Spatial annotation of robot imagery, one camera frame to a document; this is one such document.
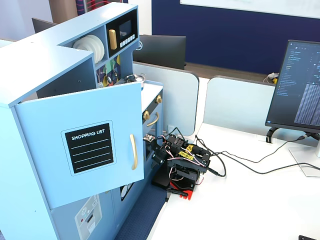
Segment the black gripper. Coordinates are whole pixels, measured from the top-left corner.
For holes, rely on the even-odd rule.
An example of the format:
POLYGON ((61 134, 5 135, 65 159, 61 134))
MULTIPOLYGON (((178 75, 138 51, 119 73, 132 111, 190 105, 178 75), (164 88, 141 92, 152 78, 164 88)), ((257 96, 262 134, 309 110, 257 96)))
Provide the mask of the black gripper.
POLYGON ((170 141, 164 142, 162 145, 157 143, 157 140, 153 140, 153 155, 151 163, 151 172, 156 172, 167 159, 172 159, 173 154, 170 152, 172 143, 170 141))

